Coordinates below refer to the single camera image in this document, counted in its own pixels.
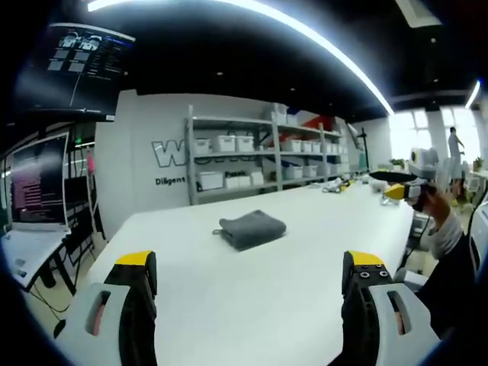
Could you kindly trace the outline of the person's right hand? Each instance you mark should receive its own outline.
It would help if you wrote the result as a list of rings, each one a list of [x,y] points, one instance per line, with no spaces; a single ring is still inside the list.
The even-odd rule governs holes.
[[[451,213],[451,205],[445,195],[434,185],[430,188],[422,187],[421,194],[413,202],[413,207],[430,216],[437,230],[442,228]]]

